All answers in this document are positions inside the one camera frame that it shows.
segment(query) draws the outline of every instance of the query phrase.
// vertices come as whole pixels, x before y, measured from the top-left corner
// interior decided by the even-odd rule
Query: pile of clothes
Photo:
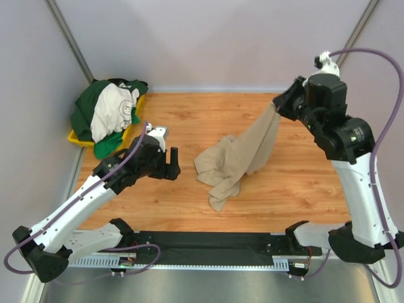
[[[144,81],[94,80],[74,103],[71,127],[80,141],[93,141],[97,159],[108,157],[122,144],[123,132],[139,123],[136,104],[148,91]]]

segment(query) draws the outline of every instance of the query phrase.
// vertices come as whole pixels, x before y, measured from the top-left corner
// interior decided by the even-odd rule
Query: metal frame
[[[44,0],[44,2],[47,5],[52,17],[54,18],[57,27],[59,27],[63,37],[65,38],[66,42],[68,43],[69,48],[71,49],[71,52],[73,53],[74,58],[77,60],[77,63],[79,65],[81,71],[85,75],[88,83],[91,83],[94,80],[94,77],[83,57],[83,54],[80,51],[80,48],[78,47],[73,35],[71,34],[68,24],[64,20],[64,17],[61,13],[59,6],[57,5],[55,0]]]
[[[352,31],[351,36],[349,36],[347,43],[344,45],[343,47],[344,49],[355,46],[356,42],[358,41],[360,35],[362,35],[366,25],[368,24],[369,20],[371,19],[372,15],[374,14],[380,2],[381,0],[369,1],[358,23],[355,25],[355,28]],[[347,53],[341,54],[338,60],[336,61],[336,64],[341,68],[349,55],[350,54]]]

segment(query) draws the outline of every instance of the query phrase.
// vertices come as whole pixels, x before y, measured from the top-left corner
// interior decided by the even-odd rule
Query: white cable holder
[[[337,77],[340,77],[340,68],[336,65],[335,62],[330,58],[330,52],[325,51],[322,52],[319,56],[320,62],[323,65],[321,69],[317,70],[314,74],[334,74]],[[310,77],[307,77],[306,80],[303,82],[303,86],[306,86],[307,81]]]
[[[154,137],[157,139],[160,149],[165,152],[165,140],[169,135],[169,129],[165,126],[156,126],[151,131],[147,133],[148,136]]]
[[[370,178],[369,163],[371,153],[357,158],[357,163],[350,164],[344,161],[331,161],[338,174],[349,213],[352,219],[352,233],[355,240],[369,247],[376,244],[385,245],[389,243],[386,230],[383,229],[380,214],[377,208],[376,199],[373,193],[373,186],[377,186],[383,206],[384,215],[388,223],[388,232],[393,235],[398,229],[392,221],[384,200],[383,190],[380,186],[379,175],[377,174],[377,159],[375,163],[376,182],[373,184]]]

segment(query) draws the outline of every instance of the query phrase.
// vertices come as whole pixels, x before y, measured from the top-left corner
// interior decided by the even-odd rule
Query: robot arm
[[[17,244],[44,229],[46,224],[60,214],[73,200],[80,201],[68,208],[44,233],[20,248],[22,256],[40,278],[49,282],[59,276],[72,262],[91,253],[112,247],[127,247],[133,244],[133,230],[122,219],[113,219],[97,230],[84,231],[74,235],[73,232],[99,207],[115,198],[126,187],[132,186],[144,176],[156,179],[176,180],[181,173],[178,165],[178,150],[171,148],[170,163],[166,163],[167,150],[165,140],[168,136],[166,127],[153,128],[143,138],[140,147],[133,156],[106,180],[82,195],[89,187],[111,172],[119,165],[138,143],[140,137],[133,140],[127,150],[103,159],[93,170],[82,187],[63,203],[53,214],[35,224],[30,229],[18,227],[13,232]]]
[[[372,190],[369,163],[374,148],[371,127],[364,120],[346,115],[347,85],[340,80],[339,69],[325,52],[315,59],[318,72],[308,79],[298,77],[282,95],[273,99],[276,111],[287,119],[299,120],[314,136],[336,170],[342,184],[352,221],[345,224],[299,222],[287,234],[300,246],[332,249],[346,262],[372,264],[391,249],[383,230]],[[376,186],[380,193],[389,231],[398,247],[404,246],[387,210],[376,169]]]

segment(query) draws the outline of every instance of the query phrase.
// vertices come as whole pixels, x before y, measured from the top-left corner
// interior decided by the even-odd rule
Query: cable
[[[316,270],[314,273],[312,273],[311,275],[307,275],[307,276],[294,276],[294,275],[288,275],[289,278],[293,278],[295,280],[300,280],[300,281],[304,281],[306,279],[310,279],[310,278],[314,278],[315,276],[318,276],[323,269],[325,268],[328,258],[330,257],[330,253],[331,253],[331,249],[329,249],[326,253],[326,257],[324,258],[324,261],[321,263],[320,267],[318,268],[318,270]]]
[[[140,268],[140,269],[135,270],[135,271],[129,271],[127,273],[122,273],[122,276],[132,276],[132,275],[137,275],[138,273],[142,273],[142,272],[148,270],[150,267],[152,267],[157,262],[158,259],[160,259],[161,249],[160,249],[160,247],[158,245],[156,245],[156,244],[140,244],[140,245],[135,245],[135,246],[130,246],[130,247],[110,248],[110,249],[106,249],[106,251],[128,251],[130,249],[139,249],[139,248],[145,248],[145,247],[157,248],[157,256],[156,256],[156,258],[154,258],[154,260],[152,262],[150,262],[149,264],[147,264],[143,268]],[[89,279],[89,280],[80,281],[80,282],[74,282],[74,283],[64,283],[64,282],[59,282],[57,280],[53,280],[53,282],[55,282],[58,285],[62,285],[62,286],[77,286],[77,285],[85,284],[85,283],[92,282],[92,281],[95,281],[95,280],[98,280],[98,279],[107,278],[108,276],[111,276],[111,274],[106,273],[104,275],[96,276],[95,278],[92,278],[92,279]]]
[[[311,251],[311,247],[309,246],[308,247],[308,250],[309,250],[309,260],[308,260],[308,267],[310,268],[310,265],[311,265],[311,258],[313,257],[313,253],[312,253],[312,251]]]
[[[143,138],[145,137],[146,134],[146,127],[147,127],[148,123],[147,121],[145,121],[143,123],[143,130],[140,134],[140,138],[136,144],[136,146],[133,148],[133,150],[131,150],[131,152],[129,153],[129,155],[119,164],[117,165],[114,169],[112,169],[108,174],[106,174],[105,176],[103,176],[103,178],[101,178],[99,181],[97,181],[96,183],[92,184],[89,188],[87,188],[86,190],[84,190],[81,194],[81,196],[77,196],[74,200],[72,200],[72,202],[70,202],[69,204],[66,205],[65,208],[63,208],[63,210],[61,210],[52,220],[50,220],[44,227],[42,230],[39,230],[38,232],[36,232],[35,234],[31,235],[30,237],[26,238],[24,241],[22,241],[21,243],[17,244],[14,248],[12,248],[4,257],[3,263],[4,266],[11,271],[12,273],[16,273],[18,275],[29,275],[31,273],[33,273],[32,270],[27,270],[27,271],[23,271],[23,270],[17,270],[15,268],[13,268],[10,263],[9,263],[9,258],[10,256],[17,250],[19,250],[19,248],[23,247],[26,243],[34,240],[36,237],[38,237],[39,235],[43,234],[49,227],[51,227],[51,225],[53,223],[55,223],[61,216],[63,216],[73,205],[75,205],[78,201],[80,201],[80,199],[82,197],[84,197],[85,195],[87,195],[89,192],[91,192],[93,189],[95,189],[97,186],[99,186],[101,183],[103,183],[106,179],[108,179],[110,176],[112,176],[113,174],[115,174],[119,169],[122,168],[122,166],[124,166],[126,164],[126,162],[128,162],[130,160],[130,158],[134,155],[134,153],[136,153],[136,151],[138,150],[138,148],[140,147],[141,142],[143,141]]]
[[[397,116],[398,110],[400,109],[400,105],[403,99],[403,94],[404,94],[404,73],[403,70],[401,69],[400,65],[398,64],[398,62],[392,58],[389,54],[386,54],[385,52],[382,52],[380,50],[376,50],[376,49],[368,49],[368,48],[361,48],[361,47],[352,47],[352,48],[348,48],[348,49],[341,49],[341,50],[337,50],[335,52],[332,52],[330,54],[330,57],[335,56],[335,55],[339,55],[339,54],[343,54],[343,53],[348,53],[348,52],[367,52],[370,54],[375,54],[378,55],[382,58],[384,58],[385,60],[389,61],[393,67],[396,69],[397,74],[398,74],[398,81],[399,81],[399,89],[398,89],[398,96],[397,96],[397,101],[396,104],[393,108],[393,111],[391,112],[391,115],[386,123],[386,125],[384,126],[379,138],[376,141],[376,144],[374,145],[373,151],[371,153],[371,159],[370,159],[370,163],[369,163],[369,170],[371,173],[371,184],[372,184],[372,189],[373,189],[373,193],[376,199],[376,206],[377,209],[379,211],[380,214],[380,219],[381,219],[381,223],[384,229],[384,232],[386,233],[391,246],[394,250],[396,259],[397,259],[397,277],[396,280],[392,283],[392,284],[387,284],[386,282],[382,281],[380,277],[377,276],[377,274],[372,271],[370,269],[370,267],[368,265],[365,265],[365,267],[370,271],[370,273],[372,274],[372,276],[374,276],[374,278],[379,281],[380,283],[382,283],[384,286],[388,287],[388,288],[396,288],[397,286],[399,286],[400,282],[401,282],[401,276],[403,273],[403,264],[402,264],[402,260],[401,260],[401,256],[400,256],[400,252],[398,250],[397,244],[393,238],[393,236],[391,235],[390,231],[389,231],[389,227],[388,227],[388,223],[386,220],[386,215],[384,214],[384,210],[383,210],[383,204],[381,201],[381,197],[380,197],[380,193],[379,190],[377,189],[376,186],[376,173],[375,173],[375,166],[376,166],[376,154],[377,151],[379,150],[379,147],[381,145],[381,143],[383,142],[384,137],[386,136],[387,132],[389,131],[392,123],[394,122],[394,119]]]

